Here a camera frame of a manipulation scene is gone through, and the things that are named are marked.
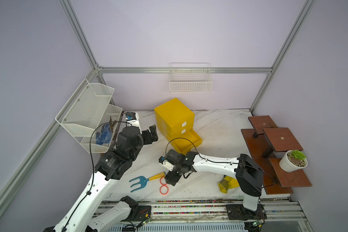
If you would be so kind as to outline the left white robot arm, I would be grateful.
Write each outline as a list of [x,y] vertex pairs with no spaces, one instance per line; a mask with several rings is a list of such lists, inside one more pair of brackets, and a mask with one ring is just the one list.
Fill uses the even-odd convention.
[[100,156],[90,181],[69,212],[57,225],[45,228],[46,232],[104,232],[123,220],[136,217],[139,204],[129,196],[121,198],[112,209],[93,217],[113,186],[131,168],[142,147],[158,140],[155,125],[141,130],[136,112],[126,113],[125,124],[117,141]]

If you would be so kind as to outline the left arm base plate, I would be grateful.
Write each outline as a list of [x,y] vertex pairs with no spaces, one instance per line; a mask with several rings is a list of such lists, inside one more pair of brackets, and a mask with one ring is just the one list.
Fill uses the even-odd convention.
[[146,215],[151,215],[152,206],[139,205],[137,201],[129,196],[125,196],[120,200],[127,203],[131,210],[129,216],[123,221],[143,221],[147,218]]

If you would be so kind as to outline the yellow drawer cabinet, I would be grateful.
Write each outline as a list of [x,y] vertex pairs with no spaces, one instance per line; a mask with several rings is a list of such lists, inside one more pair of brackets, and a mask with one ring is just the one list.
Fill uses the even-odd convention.
[[179,99],[157,106],[154,112],[159,131],[177,152],[185,155],[202,144],[202,138],[193,129],[195,114]]

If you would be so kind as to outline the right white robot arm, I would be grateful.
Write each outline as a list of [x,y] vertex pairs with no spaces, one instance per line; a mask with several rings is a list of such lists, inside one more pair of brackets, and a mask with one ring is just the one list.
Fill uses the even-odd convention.
[[197,148],[187,154],[179,153],[173,149],[166,150],[165,155],[159,158],[159,163],[169,172],[165,176],[167,184],[175,186],[181,178],[188,178],[191,173],[210,172],[235,178],[244,194],[243,208],[257,211],[262,189],[268,187],[264,184],[264,176],[276,179],[265,172],[249,155],[240,154],[237,158],[221,158],[204,155]]

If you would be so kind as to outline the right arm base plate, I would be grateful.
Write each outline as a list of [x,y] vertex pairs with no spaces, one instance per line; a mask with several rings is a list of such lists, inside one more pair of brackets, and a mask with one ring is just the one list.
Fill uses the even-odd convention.
[[257,205],[256,211],[251,211],[241,204],[226,205],[226,212],[229,220],[260,220],[267,219],[265,209],[262,204]]

